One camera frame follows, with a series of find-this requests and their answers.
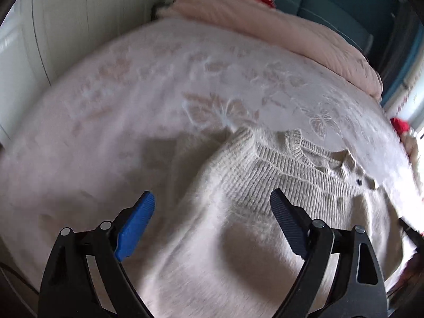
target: teal headboard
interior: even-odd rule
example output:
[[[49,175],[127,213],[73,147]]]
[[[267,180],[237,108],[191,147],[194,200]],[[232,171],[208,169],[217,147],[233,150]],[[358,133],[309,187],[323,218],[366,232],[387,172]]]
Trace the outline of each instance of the teal headboard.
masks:
[[[377,68],[389,42],[398,0],[275,0],[283,12],[324,24],[361,50]]]

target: cord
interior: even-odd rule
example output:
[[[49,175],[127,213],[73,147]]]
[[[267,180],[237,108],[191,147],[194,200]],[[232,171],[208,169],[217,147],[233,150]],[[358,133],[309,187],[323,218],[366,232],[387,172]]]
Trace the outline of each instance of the cord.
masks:
[[[25,286],[27,286],[31,291],[33,291],[35,294],[40,295],[40,293],[29,283],[27,280],[25,280],[16,270],[9,267],[7,264],[4,264],[3,262],[0,262],[0,268],[3,270],[8,271],[12,275],[15,275],[18,280],[20,280]]]

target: pink duvet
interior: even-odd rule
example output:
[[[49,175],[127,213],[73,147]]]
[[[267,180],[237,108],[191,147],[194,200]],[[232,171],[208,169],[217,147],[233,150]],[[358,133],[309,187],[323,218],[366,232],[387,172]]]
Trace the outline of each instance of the pink duvet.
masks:
[[[276,44],[308,57],[381,100],[383,84],[359,50],[328,27],[256,0],[177,0],[164,16],[182,15]]]

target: white door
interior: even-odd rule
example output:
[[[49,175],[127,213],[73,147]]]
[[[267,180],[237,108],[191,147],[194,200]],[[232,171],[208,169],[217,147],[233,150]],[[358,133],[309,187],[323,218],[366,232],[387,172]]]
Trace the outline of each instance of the white door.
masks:
[[[51,83],[105,42],[150,20],[160,0],[33,0],[34,28]]]
[[[32,0],[17,0],[0,26],[0,142],[7,146],[49,82],[37,49]]]

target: white bedding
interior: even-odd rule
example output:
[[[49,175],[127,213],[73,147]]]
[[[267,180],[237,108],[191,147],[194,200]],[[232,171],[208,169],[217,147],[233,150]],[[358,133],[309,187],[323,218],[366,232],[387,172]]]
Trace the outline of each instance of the white bedding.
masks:
[[[0,159],[1,238],[39,286],[62,227],[113,220],[144,190],[160,206],[178,135],[253,125],[348,148],[398,214],[424,229],[407,155],[374,99],[277,46],[166,19],[77,65],[28,116]],[[139,259],[124,265],[140,288]]]

